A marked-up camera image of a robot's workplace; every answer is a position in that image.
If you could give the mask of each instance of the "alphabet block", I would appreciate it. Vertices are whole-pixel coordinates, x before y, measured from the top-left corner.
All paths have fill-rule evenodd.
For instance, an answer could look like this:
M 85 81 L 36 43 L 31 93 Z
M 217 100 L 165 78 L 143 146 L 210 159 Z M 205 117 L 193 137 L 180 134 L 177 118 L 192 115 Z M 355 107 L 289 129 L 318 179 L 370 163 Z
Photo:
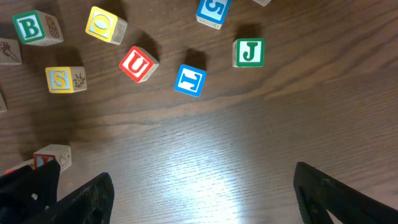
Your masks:
M 2 95 L 0 93 L 0 113 L 7 111 L 7 106 L 6 103 L 4 102 L 4 99 L 2 98 Z
M 159 62 L 153 56 L 136 46 L 119 64 L 119 68 L 138 83 L 148 80 L 158 66 Z
M 76 93 L 87 90 L 84 67 L 45 68 L 50 93 Z
M 263 67 L 266 41 L 263 38 L 235 40 L 233 44 L 234 67 Z
M 72 165 L 70 146 L 51 144 L 33 154 L 35 169 L 55 159 L 61 166 L 61 172 Z
M 32 169 L 35 169 L 33 159 L 29 159 L 28 161 L 21 162 L 20 164 L 14 166 L 13 168 L 6 170 L 5 174 L 10 174 L 15 170 L 18 170 L 19 168 L 22 168 L 24 166 L 30 166 Z
M 112 44 L 121 44 L 127 22 L 114 14 L 93 6 L 86 26 L 86 33 Z
M 181 65 L 178 71 L 177 81 L 174 90 L 194 97 L 199 97 L 205 84 L 206 71 Z
M 201 0 L 197 21 L 214 29 L 221 29 L 232 0 Z
M 253 0 L 255 2 L 257 2 L 258 4 L 262 5 L 262 6 L 266 6 L 268 5 L 268 3 L 271 2 L 271 0 Z
M 0 38 L 0 65 L 20 65 L 21 63 L 18 41 Z
M 23 44 L 48 46 L 63 42 L 63 35 L 56 17 L 37 10 L 12 17 Z

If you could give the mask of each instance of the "red letter block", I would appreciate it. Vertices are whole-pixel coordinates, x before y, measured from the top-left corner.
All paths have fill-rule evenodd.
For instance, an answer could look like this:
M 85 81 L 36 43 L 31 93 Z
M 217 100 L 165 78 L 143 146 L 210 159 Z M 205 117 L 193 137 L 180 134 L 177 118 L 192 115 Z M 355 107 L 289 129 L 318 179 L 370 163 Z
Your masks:
M 146 50 L 135 46 L 119 64 L 120 69 L 138 83 L 146 81 L 158 66 L 159 62 Z

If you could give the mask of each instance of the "green block face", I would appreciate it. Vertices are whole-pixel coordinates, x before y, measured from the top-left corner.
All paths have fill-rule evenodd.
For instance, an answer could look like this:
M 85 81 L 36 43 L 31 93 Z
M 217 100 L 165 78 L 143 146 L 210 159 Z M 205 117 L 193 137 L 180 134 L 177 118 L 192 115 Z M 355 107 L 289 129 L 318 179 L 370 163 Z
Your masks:
M 266 41 L 263 38 L 238 39 L 236 42 L 237 67 L 263 67 Z
M 12 20 L 22 43 L 26 44 L 45 38 L 45 32 L 37 11 L 15 15 Z

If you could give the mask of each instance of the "ice cream cone drawing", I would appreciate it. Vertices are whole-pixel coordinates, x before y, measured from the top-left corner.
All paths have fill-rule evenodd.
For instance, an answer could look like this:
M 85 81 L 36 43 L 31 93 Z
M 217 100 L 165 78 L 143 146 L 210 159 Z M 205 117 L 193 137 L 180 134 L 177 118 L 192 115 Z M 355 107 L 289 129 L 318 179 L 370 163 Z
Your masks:
M 11 46 L 7 42 L 0 42 L 0 52 L 9 58 L 12 58 L 18 63 L 21 62 L 18 57 L 11 51 Z

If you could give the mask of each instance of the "black object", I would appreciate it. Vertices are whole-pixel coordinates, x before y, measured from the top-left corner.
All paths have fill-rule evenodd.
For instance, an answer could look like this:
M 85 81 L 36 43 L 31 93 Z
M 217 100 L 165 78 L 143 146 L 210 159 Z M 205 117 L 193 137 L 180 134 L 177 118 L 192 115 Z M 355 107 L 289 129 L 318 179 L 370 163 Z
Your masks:
M 114 189 L 102 173 L 57 202 L 60 166 L 22 167 L 0 177 L 1 224 L 108 224 Z
M 344 224 L 398 223 L 397 210 L 304 162 L 297 163 L 294 190 L 305 224 L 333 224 L 327 210 Z

